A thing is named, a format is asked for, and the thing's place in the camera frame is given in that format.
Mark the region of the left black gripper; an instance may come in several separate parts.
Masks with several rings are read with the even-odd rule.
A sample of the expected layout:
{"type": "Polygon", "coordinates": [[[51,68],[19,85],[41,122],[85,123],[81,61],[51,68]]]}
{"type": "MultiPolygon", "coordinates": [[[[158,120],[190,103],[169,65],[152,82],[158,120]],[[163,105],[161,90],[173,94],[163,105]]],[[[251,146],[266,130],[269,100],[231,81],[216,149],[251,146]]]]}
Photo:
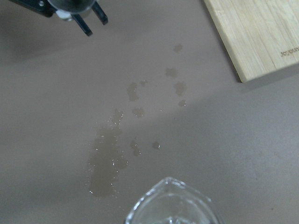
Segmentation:
{"type": "MultiPolygon", "coordinates": [[[[56,12],[56,9],[47,0],[10,0],[10,1],[32,12],[35,12],[39,15],[48,18],[50,18],[56,12]]],[[[106,25],[108,23],[108,17],[97,1],[95,1],[94,4],[92,5],[92,10],[103,25],[106,25]]],[[[72,14],[71,16],[87,36],[91,36],[93,34],[91,29],[88,27],[84,19],[79,14],[72,14]]]]}

